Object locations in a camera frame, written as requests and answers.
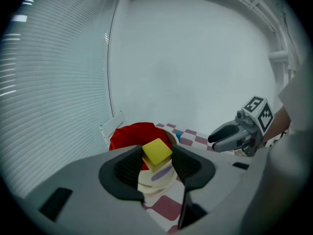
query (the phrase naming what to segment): checkered cloth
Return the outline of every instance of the checkered cloth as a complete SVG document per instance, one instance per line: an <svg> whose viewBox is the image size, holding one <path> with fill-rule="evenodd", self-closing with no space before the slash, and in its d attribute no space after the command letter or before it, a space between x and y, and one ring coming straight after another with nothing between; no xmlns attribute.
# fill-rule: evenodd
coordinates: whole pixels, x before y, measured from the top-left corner
<svg viewBox="0 0 313 235"><path fill-rule="evenodd" d="M185 144L194 148L202 149L202 150L207 150L207 151L214 151L212 149L212 146L208 142L207 138L209 137L208 134L203 134L197 131L192 131L189 129L182 129L177 127L176 125L173 124L157 124L156 126L162 127L168 132L172 132L176 134L177 132L181 133L181 138L180 138L180 143ZM225 151L223 153L231 154L234 155L233 151Z"/></svg>
<svg viewBox="0 0 313 235"><path fill-rule="evenodd" d="M180 143L182 144L213 151L212 146L207 141L209 135L189 129L178 128L176 125L170 123L166 125L159 123L156 126L162 127L166 131L174 134L180 132ZM223 153L234 155L233 151L226 151ZM146 212L169 234L178 230L178 220L184 196L184 189L184 185L179 177L177 177L173 184L164 193L155 196L145 196L145 204L143 207Z"/></svg>

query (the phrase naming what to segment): window blinds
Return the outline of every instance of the window blinds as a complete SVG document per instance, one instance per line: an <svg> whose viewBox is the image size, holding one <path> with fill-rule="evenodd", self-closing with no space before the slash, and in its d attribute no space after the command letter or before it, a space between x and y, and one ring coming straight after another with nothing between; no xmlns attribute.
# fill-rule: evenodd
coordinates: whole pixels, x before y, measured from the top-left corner
<svg viewBox="0 0 313 235"><path fill-rule="evenodd" d="M1 173L25 196L107 148L108 46L117 0L24 0L0 45Z"/></svg>

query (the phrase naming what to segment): yellow cube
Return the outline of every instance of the yellow cube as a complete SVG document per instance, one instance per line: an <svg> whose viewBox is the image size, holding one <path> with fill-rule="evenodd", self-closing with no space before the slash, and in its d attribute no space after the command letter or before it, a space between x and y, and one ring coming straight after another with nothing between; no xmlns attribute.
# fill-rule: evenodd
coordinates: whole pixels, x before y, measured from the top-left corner
<svg viewBox="0 0 313 235"><path fill-rule="evenodd" d="M142 149L144 151L142 159L153 173L166 165L171 160L173 153L161 139L145 144Z"/></svg>

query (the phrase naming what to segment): blue object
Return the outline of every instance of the blue object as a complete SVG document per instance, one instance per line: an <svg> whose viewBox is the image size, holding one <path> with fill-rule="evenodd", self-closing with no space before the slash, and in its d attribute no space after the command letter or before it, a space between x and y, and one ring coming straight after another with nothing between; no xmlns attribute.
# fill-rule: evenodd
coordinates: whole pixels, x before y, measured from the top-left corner
<svg viewBox="0 0 313 235"><path fill-rule="evenodd" d="M176 132L176 137L178 138L178 141L180 142L181 133L180 132Z"/></svg>

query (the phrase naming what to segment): white wall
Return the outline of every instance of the white wall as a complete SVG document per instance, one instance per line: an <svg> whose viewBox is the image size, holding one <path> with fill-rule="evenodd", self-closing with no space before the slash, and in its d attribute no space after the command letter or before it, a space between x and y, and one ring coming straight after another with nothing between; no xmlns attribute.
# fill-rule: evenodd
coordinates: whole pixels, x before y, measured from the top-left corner
<svg viewBox="0 0 313 235"><path fill-rule="evenodd" d="M255 94L274 102L269 42L239 13L203 0L135 0L124 26L111 79L115 112L129 123L209 134Z"/></svg>
<svg viewBox="0 0 313 235"><path fill-rule="evenodd" d="M120 105L123 103L124 95L119 95L117 91L112 92L112 85L120 84L120 72L123 71L122 57L124 56L124 35L125 25L127 24L128 12L131 6L132 0L119 0L112 22L112 29L110 33L110 44L109 44L109 87L110 87L110 98L113 115L116 116L121 108L115 109L115 104Z"/></svg>

